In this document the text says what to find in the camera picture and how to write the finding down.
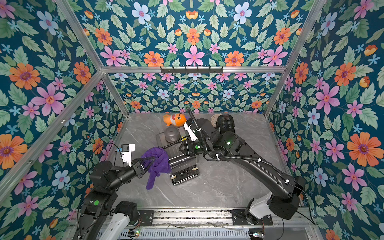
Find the metal base plate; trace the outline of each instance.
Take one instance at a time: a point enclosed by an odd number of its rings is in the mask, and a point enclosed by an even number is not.
[[[140,226],[152,226],[153,215],[155,211],[153,210],[139,210],[140,216]]]
[[[233,225],[250,225],[250,223],[248,223],[247,219],[241,217],[241,216],[245,216],[244,209],[232,209],[231,211],[236,213],[236,214],[232,213]],[[264,226],[273,225],[271,215],[263,217],[262,219],[260,219],[256,223],[256,225],[261,225],[261,226],[262,225],[264,225]]]

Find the pink flower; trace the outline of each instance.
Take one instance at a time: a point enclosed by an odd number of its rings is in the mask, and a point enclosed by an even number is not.
[[[333,162],[337,162],[337,157],[339,157],[340,159],[344,159],[345,158],[344,154],[342,152],[340,152],[341,150],[344,149],[344,144],[340,143],[340,144],[336,145],[336,139],[332,139],[331,143],[332,143],[332,145],[329,142],[325,143],[325,146],[328,149],[330,149],[325,154],[327,156],[332,155]]]
[[[247,88],[251,88],[251,87],[252,87],[252,82],[251,82],[251,80],[249,80],[248,82],[244,82],[243,87],[245,87],[245,89],[247,89]]]
[[[212,51],[212,54],[214,54],[214,53],[218,53],[219,49],[220,47],[217,45],[217,43],[215,43],[215,45],[211,44],[211,48],[209,50]]]
[[[140,82],[139,82],[139,87],[145,90],[148,86],[147,86],[147,83],[146,83],[146,82],[142,82],[142,81],[140,81]]]
[[[125,60],[131,59],[131,53],[127,52],[127,50],[120,50],[120,57],[124,57]]]
[[[352,187],[356,191],[359,190],[359,184],[363,187],[367,186],[367,183],[364,181],[364,179],[360,178],[364,175],[364,170],[358,169],[355,172],[355,167],[351,163],[348,165],[348,169],[349,171],[346,168],[342,169],[344,175],[347,176],[344,178],[344,182],[346,184],[350,184],[352,182]]]
[[[208,83],[207,86],[208,86],[208,89],[210,90],[217,88],[216,83],[213,83],[212,81]]]
[[[317,92],[316,93],[316,98],[321,100],[320,102],[317,103],[316,109],[322,109],[324,106],[324,112],[326,115],[329,114],[331,111],[331,106],[338,106],[340,105],[340,102],[337,98],[333,98],[337,93],[339,92],[339,86],[333,87],[331,90],[329,90],[329,85],[328,83],[324,84],[323,87],[323,93]]]
[[[323,89],[323,85],[325,84],[325,81],[323,81],[323,77],[320,79],[316,79],[316,84],[314,85],[316,87],[316,90]]]
[[[100,90],[103,90],[104,88],[103,88],[103,81],[102,80],[100,80],[98,83],[97,83],[97,85],[96,85],[96,90],[99,92]]]
[[[284,157],[284,160],[286,161],[286,162],[288,162],[288,157],[287,157],[287,154],[288,154],[288,149],[284,149],[284,145],[283,144],[279,144],[280,145],[280,150],[281,150],[281,153],[282,153],[282,155],[283,155],[283,157]]]
[[[152,82],[152,79],[156,79],[155,73],[143,73],[143,74],[144,74],[143,78],[144,79],[148,78],[148,81],[150,82]]]
[[[173,2],[173,0],[163,0],[163,4],[166,6],[167,5],[167,2]]]
[[[351,211],[352,209],[355,211],[358,210],[358,208],[355,206],[358,201],[354,198],[351,199],[351,194],[349,192],[347,192],[347,195],[342,193],[341,196],[344,198],[341,200],[341,203],[347,206],[348,211]]]
[[[293,101],[299,102],[300,101],[300,97],[302,95],[303,94],[301,93],[301,87],[299,87],[299,88],[295,87],[295,91],[292,93]]]
[[[161,80],[167,80],[167,82],[170,82],[171,79],[175,79],[174,76],[172,76],[172,73],[160,73]]]
[[[360,108],[362,108],[363,104],[360,103],[358,104],[358,102],[355,100],[353,101],[352,104],[348,104],[347,107],[349,108],[347,110],[347,113],[348,114],[352,114],[352,117],[355,118],[356,117],[356,113],[357,114],[362,114],[362,111],[360,110]]]
[[[18,207],[20,208],[19,217],[24,213],[26,216],[31,215],[32,209],[39,207],[39,204],[35,203],[39,197],[34,197],[32,199],[31,195],[27,196],[25,202],[19,203]]]
[[[23,191],[24,186],[29,188],[33,187],[33,181],[30,179],[36,177],[36,175],[37,171],[33,171],[22,177],[22,179],[15,188],[15,194],[19,195]]]
[[[28,106],[24,105],[22,106],[22,108],[25,110],[25,112],[23,112],[23,115],[29,115],[31,119],[34,119],[35,115],[40,115],[40,112],[37,111],[39,109],[39,106],[34,106],[31,102],[28,103]]]
[[[104,51],[106,52],[101,52],[100,55],[104,58],[108,58],[107,60],[107,65],[108,66],[112,66],[113,64],[116,66],[116,67],[120,67],[120,63],[126,63],[126,61],[122,58],[119,58],[120,57],[120,51],[119,50],[114,50],[113,53],[112,53],[112,50],[105,46],[104,47]]]
[[[222,73],[216,76],[216,79],[220,79],[220,82],[222,83],[224,80],[228,80],[230,73]]]
[[[211,3],[215,2],[216,5],[219,5],[220,0],[209,0]]]
[[[92,102],[92,97],[93,97],[94,93],[93,92],[90,92],[88,94],[88,96],[85,97],[85,102],[87,103],[88,101],[91,101]]]
[[[291,87],[293,87],[293,77],[288,77],[288,79],[287,80],[285,80],[285,90],[288,90],[288,92],[291,90]]]
[[[183,86],[184,86],[184,84],[182,84],[180,82],[180,80],[177,83],[175,83],[175,89],[177,89],[177,90],[184,89]]]
[[[89,118],[93,117],[95,114],[93,113],[95,110],[92,109],[92,107],[88,107],[86,108],[86,113],[85,115],[87,115]]]
[[[103,150],[102,150],[102,153],[103,153],[104,155],[100,158],[100,161],[101,161],[101,162],[103,162],[103,161],[105,161],[105,160],[107,159],[108,154],[109,154],[109,151],[110,151],[110,149],[111,149],[111,146],[112,146],[112,144],[108,144],[107,147],[106,147],[106,149],[103,149]]]
[[[69,221],[76,218],[77,218],[77,209],[73,209],[72,211],[68,212],[68,217],[66,220]]]
[[[60,146],[59,147],[59,151],[61,151],[61,154],[64,155],[65,152],[70,152],[70,147],[72,146],[72,144],[70,144],[68,141],[66,142],[61,142],[60,143]]]
[[[355,17],[353,20],[356,20],[359,18],[364,18],[365,15],[367,14],[367,10],[370,10],[371,8],[374,7],[374,3],[371,2],[371,0],[361,0],[360,1],[361,6],[357,6],[353,11],[356,13]]]
[[[257,54],[258,54],[257,58],[264,59],[264,57],[268,56],[268,51],[262,49],[262,50],[261,50],[260,52],[258,52]]]
[[[193,63],[193,66],[196,66],[196,64],[197,65],[203,65],[203,61],[200,58],[204,57],[205,53],[203,53],[203,52],[198,53],[197,47],[195,45],[192,45],[190,50],[191,50],[191,53],[188,53],[188,52],[183,53],[184,57],[189,58],[185,62],[185,64],[187,66],[192,65],[192,63]]]
[[[15,8],[6,4],[6,0],[0,0],[0,17],[5,18],[8,15],[8,17],[15,19],[15,16],[12,14],[12,12],[15,11]]]
[[[316,154],[319,153],[319,150],[321,150],[321,147],[319,146],[320,145],[320,141],[316,141],[316,140],[312,140],[313,143],[311,143],[311,147],[312,147],[312,152],[316,152]]]
[[[45,160],[45,157],[52,157],[52,152],[49,151],[53,148],[53,144],[48,144],[45,148],[44,152],[39,156],[39,162],[43,162]]]
[[[268,50],[268,56],[269,58],[265,58],[263,60],[263,63],[269,63],[268,66],[274,66],[283,64],[283,61],[280,58],[285,57],[288,52],[281,52],[283,50],[283,45],[280,45],[277,47],[276,51],[273,51],[272,49]]]
[[[56,87],[55,87],[56,90],[59,90],[59,89],[60,89],[60,91],[64,91],[64,88],[67,86],[67,85],[65,85],[65,84],[63,83],[63,79],[62,79],[62,78],[60,78],[60,79],[55,78],[55,81],[52,82],[52,84],[56,86]]]
[[[243,78],[244,79],[247,78],[247,76],[246,76],[247,73],[235,73],[235,74],[236,74],[235,78],[236,79],[238,78],[239,81],[241,81]]]
[[[291,165],[291,169],[292,169],[293,172],[296,172],[296,171],[297,171],[297,166],[296,166],[295,163],[292,163],[292,165]]]
[[[297,108],[296,106],[293,108],[293,112],[292,112],[292,115],[297,118],[297,116],[299,115],[299,108]]]
[[[59,114],[64,109],[64,105],[59,102],[59,100],[63,100],[65,97],[64,93],[56,93],[55,86],[50,83],[48,84],[46,92],[44,88],[37,87],[37,92],[42,96],[41,97],[34,97],[31,100],[31,103],[36,105],[44,105],[41,109],[41,112],[43,113],[43,116],[47,116],[51,113],[51,108],[54,113]]]
[[[168,50],[169,50],[169,53],[174,53],[176,54],[176,51],[178,51],[178,49],[176,48],[176,44],[172,45],[171,43],[169,44],[169,46],[167,47]]]

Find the orange flower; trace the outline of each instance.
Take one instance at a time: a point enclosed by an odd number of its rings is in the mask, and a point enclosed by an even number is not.
[[[211,33],[211,30],[209,30],[209,29],[207,29],[207,28],[204,30],[204,35],[205,35],[205,36],[209,36],[209,35],[211,35],[211,34],[212,34],[212,33]]]
[[[76,68],[73,69],[73,73],[76,74],[77,81],[85,85],[91,78],[89,67],[86,66],[83,62],[75,63],[74,66]]]
[[[144,55],[144,62],[148,64],[148,67],[162,67],[164,66],[164,59],[160,57],[159,53],[155,53],[153,51],[149,51]]]
[[[240,67],[244,62],[243,53],[239,53],[239,51],[233,51],[233,53],[228,53],[228,57],[225,58],[227,67]]]
[[[253,103],[252,103],[252,108],[259,108],[259,107],[261,107],[262,106],[262,102],[261,101],[254,101]]]
[[[275,44],[283,45],[291,36],[291,30],[289,28],[282,28],[281,31],[277,31],[276,36],[273,38]]]
[[[191,28],[189,30],[189,33],[187,33],[187,41],[192,44],[196,45],[196,43],[199,42],[200,34],[197,32],[195,28]]]
[[[292,13],[291,13],[291,18],[295,18],[295,17],[297,17],[297,15],[299,15],[299,10],[295,10],[295,11],[293,11]]]
[[[27,145],[22,144],[23,142],[24,139],[19,136],[12,139],[11,134],[0,135],[0,164],[3,164],[3,169],[13,167],[13,162],[18,162],[23,156],[22,153],[27,151]]]
[[[40,78],[38,77],[40,73],[33,69],[32,65],[24,63],[18,63],[17,68],[11,67],[9,71],[12,73],[9,75],[9,78],[12,82],[16,82],[15,85],[19,88],[25,88],[27,90],[31,90],[32,87],[36,87],[37,83],[40,82]]]
[[[101,153],[101,150],[103,149],[104,144],[101,138],[98,138],[95,140],[95,143],[93,144],[93,153],[99,154]]]
[[[200,105],[201,105],[201,103],[199,102],[199,101],[194,101],[193,103],[192,103],[192,107],[194,107],[194,108],[199,108],[200,107]]]
[[[93,13],[91,13],[90,11],[84,11],[84,14],[89,18],[89,19],[93,19]]]
[[[140,109],[140,108],[141,108],[141,104],[138,103],[137,101],[132,101],[132,102],[131,102],[131,106],[132,106],[134,109]]]
[[[369,87],[370,83],[371,81],[369,80],[368,76],[363,77],[362,79],[360,79],[360,82],[359,82],[360,86],[362,86],[363,88]]]
[[[302,84],[307,79],[308,74],[308,64],[301,63],[300,66],[297,67],[295,73],[295,82],[298,84]]]
[[[56,226],[56,224],[57,224],[57,221],[58,221],[57,218],[53,219],[52,222],[49,224],[49,227],[50,228],[54,228]]]
[[[181,29],[176,29],[175,35],[176,36],[181,36]]]
[[[325,237],[327,240],[340,240],[339,235],[337,235],[332,229],[327,229]]]
[[[108,45],[112,45],[112,37],[111,37],[111,34],[107,31],[104,31],[103,28],[96,28],[96,33],[95,33],[95,36],[97,37],[97,40],[99,40],[99,42],[101,42],[102,44],[108,46]]]
[[[293,140],[290,139],[290,138],[287,139],[287,142],[286,142],[285,145],[287,146],[287,149],[288,149],[290,152],[292,152],[292,150],[293,150],[294,147],[295,147],[295,143],[294,143]]]
[[[381,142],[377,137],[370,139],[370,134],[367,132],[361,132],[360,137],[355,133],[351,137],[352,142],[348,142],[347,148],[351,150],[349,156],[352,160],[358,160],[358,164],[366,167],[368,164],[373,167],[379,164],[377,157],[382,159],[384,150],[377,148],[381,145]]]
[[[187,16],[187,19],[197,19],[197,16],[199,15],[199,13],[197,11],[186,11],[185,12],[185,15]]]
[[[376,45],[368,45],[366,48],[365,48],[365,51],[364,51],[364,54],[366,56],[369,56],[369,55],[372,55],[376,52],[378,48],[376,47]]]
[[[356,72],[356,67],[352,66],[352,63],[348,63],[345,65],[340,66],[340,69],[336,70],[336,77],[335,77],[335,82],[337,82],[337,85],[341,86],[347,86],[349,84],[349,81],[352,81],[353,78],[355,77],[355,72]]]

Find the wire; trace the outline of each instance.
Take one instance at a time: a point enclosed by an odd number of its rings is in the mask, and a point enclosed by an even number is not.
[[[284,235],[284,229],[285,229],[285,226],[284,226],[284,220],[283,220],[283,218],[281,218],[281,220],[283,221],[283,232],[281,233],[281,236],[280,236],[278,239],[276,239],[276,240],[281,239],[282,236]]]

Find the floral wallpaper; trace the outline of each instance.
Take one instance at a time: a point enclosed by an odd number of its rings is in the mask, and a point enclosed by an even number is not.
[[[0,239],[60,240],[93,187],[89,173],[110,154],[108,143],[122,122],[100,81],[2,203]],[[2,134],[0,139],[23,148],[20,137]]]
[[[383,6],[327,4],[269,115],[327,240],[384,239]]]
[[[51,1],[1,0],[0,39],[2,178],[95,70]]]

